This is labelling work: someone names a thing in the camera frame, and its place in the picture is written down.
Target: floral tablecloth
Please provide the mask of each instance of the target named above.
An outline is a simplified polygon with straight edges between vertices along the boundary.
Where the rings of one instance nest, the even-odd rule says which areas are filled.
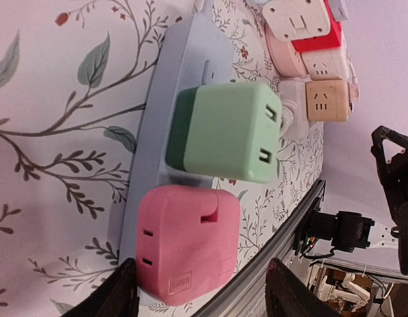
[[[168,26],[193,0],[0,1],[0,316],[60,316],[118,262],[129,169]],[[233,81],[279,76],[265,50],[261,9],[216,0],[232,40]],[[278,180],[215,179],[241,199],[236,272],[320,175],[322,125],[282,141]],[[140,316],[191,316],[216,292]]]

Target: gray plastic base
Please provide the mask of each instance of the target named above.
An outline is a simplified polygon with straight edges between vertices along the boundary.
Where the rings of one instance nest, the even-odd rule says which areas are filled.
[[[172,116],[180,91],[229,83],[232,43],[203,13],[171,26],[166,32],[145,108],[132,166],[123,219],[119,263],[135,258],[137,213],[141,200],[157,186],[182,184],[210,188],[213,179],[174,170],[164,160]],[[141,304],[155,300],[141,293]]]

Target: mint green block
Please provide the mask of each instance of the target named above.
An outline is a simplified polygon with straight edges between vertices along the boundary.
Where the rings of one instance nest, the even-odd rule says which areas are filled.
[[[266,183],[277,169],[282,105],[263,83],[199,87],[184,153],[187,172]]]

